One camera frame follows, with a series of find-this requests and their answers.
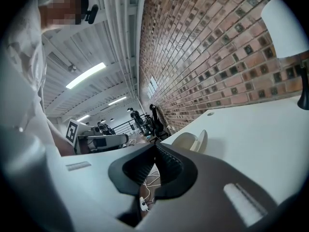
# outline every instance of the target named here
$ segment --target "desk lamp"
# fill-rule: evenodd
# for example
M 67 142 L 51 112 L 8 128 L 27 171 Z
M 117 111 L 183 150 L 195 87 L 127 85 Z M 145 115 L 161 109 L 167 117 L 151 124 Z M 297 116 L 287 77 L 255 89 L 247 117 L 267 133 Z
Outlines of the desk lamp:
M 299 54 L 309 50 L 309 41 L 298 19 L 283 0 L 271 0 L 262 10 L 262 19 L 274 43 L 277 58 L 296 55 L 300 61 L 303 91 L 297 105 L 309 110 L 307 70 Z

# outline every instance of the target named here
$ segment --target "fluorescent light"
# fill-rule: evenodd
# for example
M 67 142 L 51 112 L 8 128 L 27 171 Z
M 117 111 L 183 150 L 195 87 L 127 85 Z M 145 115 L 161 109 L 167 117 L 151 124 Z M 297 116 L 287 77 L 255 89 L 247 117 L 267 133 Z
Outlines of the fluorescent light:
M 122 100 L 124 100 L 124 99 L 126 99 L 126 96 L 124 96 L 123 98 L 120 98 L 120 99 L 118 99 L 118 100 L 116 100 L 116 101 L 113 101 L 112 103 L 109 103 L 108 105 L 109 105 L 109 106 L 110 106 L 110 105 L 113 105 L 113 104 L 115 104 L 116 102 L 122 101 Z
M 73 81 L 71 81 L 68 85 L 66 85 L 67 88 L 71 89 L 73 87 L 75 87 L 76 85 L 78 85 L 81 81 L 85 80 L 87 77 L 91 76 L 92 74 L 98 72 L 99 70 L 102 70 L 103 68 L 105 68 L 105 64 L 100 63 L 94 67 L 92 67 L 91 69 L 89 69 L 88 71 L 85 71 L 83 74 L 79 75 L 78 77 L 76 77 Z
M 84 117 L 78 119 L 77 122 L 82 121 L 83 119 L 88 118 L 89 116 L 90 116 L 90 115 L 85 115 Z

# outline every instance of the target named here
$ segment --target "brick wall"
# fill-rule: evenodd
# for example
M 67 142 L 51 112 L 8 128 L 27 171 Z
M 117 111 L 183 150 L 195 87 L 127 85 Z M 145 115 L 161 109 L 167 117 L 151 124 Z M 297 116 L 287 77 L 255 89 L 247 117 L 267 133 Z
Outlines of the brick wall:
M 298 95 L 298 58 L 277 59 L 261 19 L 270 0 L 146 0 L 140 99 L 176 130 L 208 109 Z M 308 53 L 301 55 L 307 64 Z M 151 76 L 158 89 L 149 100 Z

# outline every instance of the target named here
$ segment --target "desk surface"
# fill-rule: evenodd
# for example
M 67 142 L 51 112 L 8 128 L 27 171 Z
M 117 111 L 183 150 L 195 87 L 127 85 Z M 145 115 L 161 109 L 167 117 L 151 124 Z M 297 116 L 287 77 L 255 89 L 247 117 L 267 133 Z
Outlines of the desk surface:
M 205 129 L 204 154 L 228 162 L 281 203 L 300 189 L 309 168 L 309 111 L 300 109 L 298 100 L 208 110 L 163 142 L 171 144 L 183 132 L 199 136 Z

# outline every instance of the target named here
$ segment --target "ceiling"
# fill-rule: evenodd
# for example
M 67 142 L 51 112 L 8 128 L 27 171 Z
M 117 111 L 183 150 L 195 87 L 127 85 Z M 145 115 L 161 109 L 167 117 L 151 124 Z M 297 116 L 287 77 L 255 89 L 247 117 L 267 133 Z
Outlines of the ceiling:
M 42 4 L 48 0 L 39 0 Z M 144 0 L 89 0 L 90 9 L 99 11 L 94 24 L 65 26 L 42 36 L 47 73 L 44 107 L 48 117 L 62 121 L 91 115 L 101 116 L 113 108 L 108 104 L 118 98 L 138 96 L 140 25 Z M 103 62 L 106 68 L 72 89 L 66 85 Z M 70 72 L 69 66 L 76 66 Z

